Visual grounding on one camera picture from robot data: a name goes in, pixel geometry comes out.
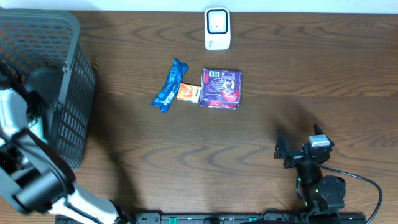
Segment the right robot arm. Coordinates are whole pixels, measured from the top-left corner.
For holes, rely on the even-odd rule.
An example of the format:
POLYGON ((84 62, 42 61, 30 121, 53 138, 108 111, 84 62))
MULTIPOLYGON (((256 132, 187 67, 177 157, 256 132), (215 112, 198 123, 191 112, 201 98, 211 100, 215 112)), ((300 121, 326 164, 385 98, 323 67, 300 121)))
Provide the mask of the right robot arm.
POLYGON ((299 151, 289 150, 282 131, 277 131, 274 158, 283 159, 285 169, 297 171, 296 190, 305 202, 300 214, 302 223, 340 222, 338 212, 345 207, 346 182, 334 175, 324 176, 321 171, 334 146, 317 124, 314 135, 308 137, 299 151))

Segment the orange Kleenex tissue pack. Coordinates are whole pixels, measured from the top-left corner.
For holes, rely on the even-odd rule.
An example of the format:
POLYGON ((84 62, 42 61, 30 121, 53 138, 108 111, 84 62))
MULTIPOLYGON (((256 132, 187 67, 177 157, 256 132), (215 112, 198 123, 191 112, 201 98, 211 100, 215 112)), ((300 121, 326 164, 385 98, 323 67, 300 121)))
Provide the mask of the orange Kleenex tissue pack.
POLYGON ((190 103, 199 103, 201 87, 181 83, 177 94, 177 99, 190 103))

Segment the teal wet wipes pack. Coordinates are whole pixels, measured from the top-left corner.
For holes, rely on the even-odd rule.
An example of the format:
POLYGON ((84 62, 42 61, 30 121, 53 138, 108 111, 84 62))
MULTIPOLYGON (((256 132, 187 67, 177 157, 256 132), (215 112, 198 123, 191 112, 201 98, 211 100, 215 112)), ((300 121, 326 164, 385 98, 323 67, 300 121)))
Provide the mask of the teal wet wipes pack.
POLYGON ((42 117, 36 118, 33 121, 31 121, 29 123, 29 129, 44 143, 48 143, 44 135, 44 126, 43 126, 42 117))

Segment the blue snack wrapper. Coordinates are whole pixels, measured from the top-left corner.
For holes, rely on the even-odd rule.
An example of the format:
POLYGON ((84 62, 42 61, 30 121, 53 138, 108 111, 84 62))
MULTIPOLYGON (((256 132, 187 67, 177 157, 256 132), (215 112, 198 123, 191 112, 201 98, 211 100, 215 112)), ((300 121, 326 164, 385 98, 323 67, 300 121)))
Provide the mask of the blue snack wrapper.
POLYGON ((183 63, 176 58, 173 59, 165 85, 152 101, 151 105, 159 107, 161 112, 167 113, 179 91, 183 76, 186 74, 188 69, 189 66, 186 63, 183 63))

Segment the purple Carefree pad pack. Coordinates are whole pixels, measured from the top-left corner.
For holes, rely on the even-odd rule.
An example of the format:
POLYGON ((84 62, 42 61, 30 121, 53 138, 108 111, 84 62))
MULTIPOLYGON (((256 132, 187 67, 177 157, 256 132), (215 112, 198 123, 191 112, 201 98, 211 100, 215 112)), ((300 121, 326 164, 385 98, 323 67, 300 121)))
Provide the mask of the purple Carefree pad pack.
POLYGON ((199 104, 206 108, 235 110, 240 106, 243 73, 203 69, 199 104))

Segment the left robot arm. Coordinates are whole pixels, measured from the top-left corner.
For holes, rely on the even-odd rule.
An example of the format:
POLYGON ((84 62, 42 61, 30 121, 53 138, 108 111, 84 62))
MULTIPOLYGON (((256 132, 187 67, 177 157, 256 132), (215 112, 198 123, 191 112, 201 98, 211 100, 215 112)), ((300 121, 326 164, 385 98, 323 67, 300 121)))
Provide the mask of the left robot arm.
POLYGON ((1 84, 1 196, 20 213, 49 213, 56 223, 135 223, 112 200, 77 184, 70 166, 32 132, 47 102, 26 90, 19 71, 1 64, 1 84))

